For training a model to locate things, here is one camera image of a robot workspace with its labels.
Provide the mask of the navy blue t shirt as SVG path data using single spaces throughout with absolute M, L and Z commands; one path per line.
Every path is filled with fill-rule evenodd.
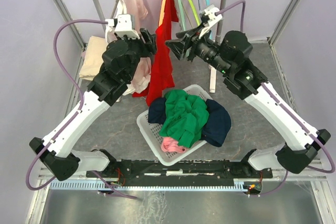
M 148 122 L 163 125 L 166 120 L 165 114 L 166 98 L 157 98 L 149 107 Z M 203 126 L 201 140 L 214 147 L 221 147 L 231 128 L 232 122 L 227 110 L 218 102 L 207 99 L 205 101 L 209 117 Z

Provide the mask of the orange hanger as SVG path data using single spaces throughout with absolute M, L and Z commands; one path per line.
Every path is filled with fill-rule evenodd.
M 163 23 L 163 19 L 164 19 L 164 10 L 165 10 L 165 3 L 166 0 L 162 0 L 161 2 L 161 8 L 160 8 L 160 15 L 159 15 L 159 22 L 158 22 L 158 26 L 160 27 Z

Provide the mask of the green t shirt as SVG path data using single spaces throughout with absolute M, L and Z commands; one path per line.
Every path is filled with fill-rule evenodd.
M 160 136 L 171 137 L 179 146 L 191 148 L 201 139 L 203 126 L 209 112 L 205 101 L 184 90 L 172 90 L 165 94 L 165 115 Z

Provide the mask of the yellow green hanger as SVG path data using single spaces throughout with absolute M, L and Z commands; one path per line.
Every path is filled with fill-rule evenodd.
M 191 7 L 191 11 L 193 13 L 193 16 L 194 16 L 194 19 L 196 21 L 196 24 L 199 25 L 201 22 L 200 22 L 198 14 L 197 14 L 194 2 L 193 2 L 193 0 L 187 0 L 187 1 L 188 1 L 189 5 Z

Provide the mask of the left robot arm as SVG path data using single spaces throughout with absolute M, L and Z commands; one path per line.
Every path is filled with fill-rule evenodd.
M 88 84 L 80 102 L 48 135 L 33 138 L 29 146 L 59 180 L 76 172 L 97 171 L 105 177 L 116 171 L 116 159 L 106 150 L 75 151 L 76 142 L 88 127 L 113 106 L 127 90 L 141 58 L 156 53 L 156 35 L 145 28 L 137 38 L 118 36 L 102 54 L 99 73 Z

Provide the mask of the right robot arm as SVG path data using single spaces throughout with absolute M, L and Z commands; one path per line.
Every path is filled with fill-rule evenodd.
M 165 41 L 165 45 L 176 58 L 192 61 L 201 58 L 223 77 L 223 83 L 233 94 L 251 105 L 279 132 L 284 143 L 264 150 L 255 150 L 247 161 L 242 162 L 241 172 L 246 177 L 254 177 L 265 168 L 284 168 L 300 174 L 311 166 L 319 150 L 323 150 L 330 162 L 328 173 L 335 172 L 335 163 L 327 152 L 325 144 L 331 134 L 326 129 L 316 129 L 300 117 L 276 92 L 268 78 L 249 58 L 253 46 L 241 31 L 226 33 L 222 43 L 202 35 L 199 26 L 177 33 L 177 38 Z

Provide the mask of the mint green hanger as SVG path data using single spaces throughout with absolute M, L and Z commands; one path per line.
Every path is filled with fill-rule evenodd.
M 182 5 L 182 1 L 181 0 L 174 0 L 175 3 L 175 9 L 176 9 L 176 13 L 179 19 L 179 25 L 181 28 L 181 31 L 185 31 L 186 30 L 186 22 L 185 22 L 185 15 L 184 15 L 184 7 Z

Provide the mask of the red t shirt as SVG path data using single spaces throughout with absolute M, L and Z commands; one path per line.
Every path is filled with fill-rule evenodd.
M 173 66 L 170 58 L 170 49 L 165 45 L 166 40 L 172 38 L 172 23 L 178 22 L 174 0 L 166 0 L 162 25 L 156 29 L 157 52 L 152 64 L 151 80 L 146 96 L 146 104 L 162 97 L 163 91 L 175 87 L 173 80 Z

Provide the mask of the pink t shirt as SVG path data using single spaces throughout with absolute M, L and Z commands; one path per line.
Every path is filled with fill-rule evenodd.
M 163 137 L 163 141 L 161 144 L 161 150 L 165 153 L 185 153 L 188 151 L 188 148 L 185 146 L 179 146 L 178 141 L 171 137 Z

